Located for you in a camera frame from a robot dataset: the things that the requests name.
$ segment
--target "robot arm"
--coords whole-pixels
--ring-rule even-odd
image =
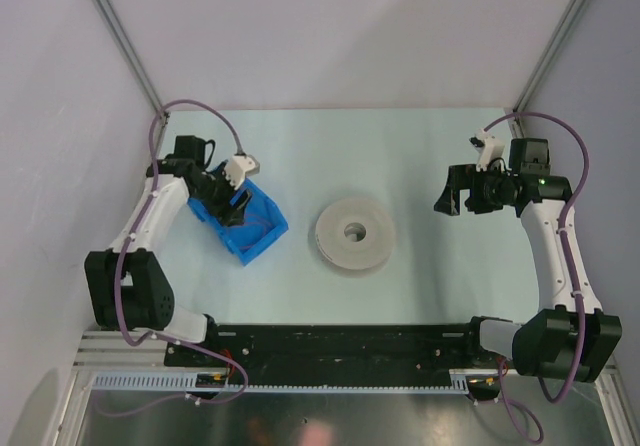
[[[175,303],[173,290],[160,267],[156,253],[169,227],[189,198],[202,201],[207,211],[224,226],[244,222],[244,210],[251,199],[249,191],[239,192],[246,177],[259,171],[251,156],[235,155],[214,171],[206,171],[206,142],[195,136],[178,136],[174,152],[158,160],[155,193],[149,167],[145,188],[136,208],[120,235],[106,251],[92,251],[85,260],[85,272],[97,323],[118,329],[113,283],[116,262],[127,238],[131,246],[125,254],[122,302],[127,329],[144,328],[183,341],[200,343],[207,334],[208,318]],[[130,235],[140,211],[152,194],[154,200]]]
[[[469,190],[465,206],[476,214],[513,206],[531,243],[539,287],[538,314],[524,325],[494,318],[474,318],[477,346],[512,358],[521,375],[563,379],[575,351],[578,318],[567,260],[560,243],[558,218],[571,198],[569,181],[551,176],[546,140],[514,139],[509,170],[502,160],[504,143],[481,131],[471,143],[477,164],[449,167],[447,184],[434,209],[460,214],[460,191]],[[618,343],[622,328],[616,316],[603,314],[578,248],[574,209],[566,232],[581,285],[586,338],[577,381],[594,381]]]

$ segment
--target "circular object with hole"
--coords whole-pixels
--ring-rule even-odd
[[[360,196],[342,199],[325,209],[315,233],[325,262],[350,277],[382,269],[396,242],[389,213],[377,201]]]

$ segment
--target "blue plastic bin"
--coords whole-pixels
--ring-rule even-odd
[[[244,189],[251,191],[253,197],[245,209],[245,224],[242,226],[221,226],[197,199],[190,199],[189,207],[200,221],[213,227],[227,249],[246,266],[282,236],[289,225],[276,203],[248,179],[232,201]]]

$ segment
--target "metal floor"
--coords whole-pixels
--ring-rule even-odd
[[[612,445],[595,387],[578,384],[549,405],[534,378],[509,376],[514,399],[533,410],[545,446]],[[93,393],[109,411],[143,405],[159,394]],[[529,423],[530,433],[537,434]],[[501,404],[474,407],[464,396],[400,394],[246,394],[225,405],[177,399],[129,418],[87,410],[81,445],[423,446],[524,445]]]

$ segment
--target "blue crate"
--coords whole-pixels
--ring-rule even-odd
[[[213,227],[229,252],[238,256],[246,266],[282,236],[289,225],[276,203],[248,179],[232,201],[244,189],[251,191],[253,197],[245,209],[245,224],[242,226],[223,227],[197,199],[190,199],[188,204],[196,217]]]

